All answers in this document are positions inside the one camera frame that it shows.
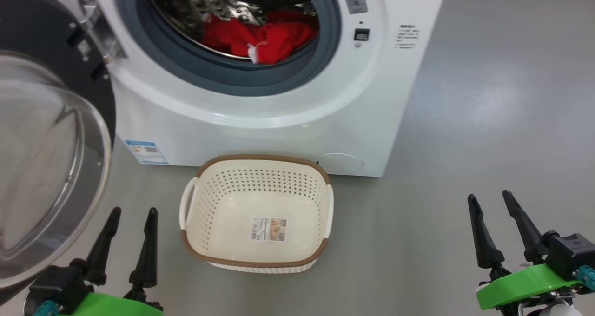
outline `metal hinge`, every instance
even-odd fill
[[[104,62],[107,64],[117,57],[125,58],[122,45],[119,44],[97,0],[79,0],[79,5],[85,14],[80,24],[99,48]]]

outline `basket rim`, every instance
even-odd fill
[[[276,156],[276,155],[226,155],[226,156],[219,156],[216,158],[211,159],[210,161],[206,162],[204,165],[200,167],[196,176],[200,178],[200,176],[206,171],[207,168],[210,168],[212,165],[222,162],[222,161],[235,161],[235,160],[259,160],[259,161],[281,161],[281,162],[293,162],[296,164],[307,165],[315,170],[317,170],[324,178],[324,182],[327,185],[331,184],[331,178],[326,173],[326,171],[315,162],[301,159],[301,158],[294,158],[294,157],[286,157],[286,156]]]
[[[325,183],[327,183],[327,185],[331,184],[329,175],[325,172],[325,170],[321,166],[319,166],[315,162],[308,161],[306,159],[301,159],[301,158],[293,158],[293,157],[285,157],[285,156],[277,156],[277,155],[245,154],[245,155],[219,156],[219,157],[211,159],[210,161],[208,161],[204,165],[202,165],[200,170],[196,174],[196,176],[198,178],[200,178],[200,176],[206,171],[207,168],[209,168],[210,166],[212,166],[218,162],[231,161],[231,160],[268,160],[268,161],[293,162],[296,164],[307,165],[307,166],[310,166],[310,167],[314,168],[315,170],[317,170],[323,176]],[[192,248],[192,246],[190,245],[190,242],[188,241],[188,237],[187,237],[185,229],[181,230],[181,237],[184,242],[184,246],[187,248],[188,252],[190,254],[192,254],[194,257],[196,257],[197,259],[206,261],[207,263],[220,263],[222,265],[231,265],[231,266],[238,266],[238,267],[257,267],[257,268],[261,268],[261,269],[262,268],[281,268],[281,267],[301,267],[301,266],[307,265],[308,263],[312,263],[312,261],[315,261],[321,255],[321,253],[326,248],[327,243],[329,242],[328,238],[323,238],[323,240],[320,242],[320,245],[318,246],[318,249],[316,249],[316,251],[314,251],[314,253],[310,257],[307,257],[306,259],[302,259],[302,260],[298,260],[298,261],[278,262],[278,263],[259,263],[259,262],[251,262],[251,261],[229,260],[229,259],[223,259],[220,257],[209,257],[209,256],[206,256],[206,255],[196,252]]]

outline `blue and white sticker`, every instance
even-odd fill
[[[163,153],[159,151],[157,145],[153,142],[140,142],[137,140],[127,140],[126,144],[132,151],[132,154],[143,164],[168,164]]]

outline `laundry basket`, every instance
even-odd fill
[[[212,159],[188,183],[180,204],[188,251],[244,272],[309,269],[327,244],[332,222],[329,176],[313,162],[290,157]]]

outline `floor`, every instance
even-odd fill
[[[510,270],[525,261],[503,189],[542,232],[595,240],[594,22],[592,0],[444,0],[386,175],[333,177],[333,233],[303,274],[196,261],[177,223],[196,168],[139,165],[121,142],[102,206],[58,264],[85,256],[121,206],[101,290],[124,295],[155,207],[159,284],[147,291],[168,315],[496,315],[475,299],[488,271],[476,266],[469,193]],[[23,295],[2,314],[18,314]],[[588,314],[595,298],[576,306]]]

